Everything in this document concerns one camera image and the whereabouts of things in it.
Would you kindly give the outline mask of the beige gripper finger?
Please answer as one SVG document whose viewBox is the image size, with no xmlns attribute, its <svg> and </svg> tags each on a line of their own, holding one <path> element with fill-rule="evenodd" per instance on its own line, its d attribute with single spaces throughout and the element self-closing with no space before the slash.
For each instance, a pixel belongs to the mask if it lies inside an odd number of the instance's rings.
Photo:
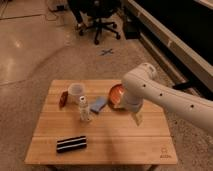
<svg viewBox="0 0 213 171">
<path fill-rule="evenodd" d="M 132 114 L 132 118 L 135 121 L 137 126 L 139 126 L 142 123 L 142 121 L 143 121 L 143 115 L 140 112 L 133 113 Z"/>
</svg>

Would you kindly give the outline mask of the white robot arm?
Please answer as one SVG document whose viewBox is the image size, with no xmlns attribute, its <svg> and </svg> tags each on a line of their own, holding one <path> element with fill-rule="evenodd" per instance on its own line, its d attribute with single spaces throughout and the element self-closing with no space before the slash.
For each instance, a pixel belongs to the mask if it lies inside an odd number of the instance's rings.
<svg viewBox="0 0 213 171">
<path fill-rule="evenodd" d="M 150 63 L 142 63 L 127 72 L 121 80 L 124 87 L 121 104 L 137 113 L 143 100 L 147 99 L 213 136 L 213 101 L 157 83 L 154 80 L 156 74 L 155 67 Z"/>
</svg>

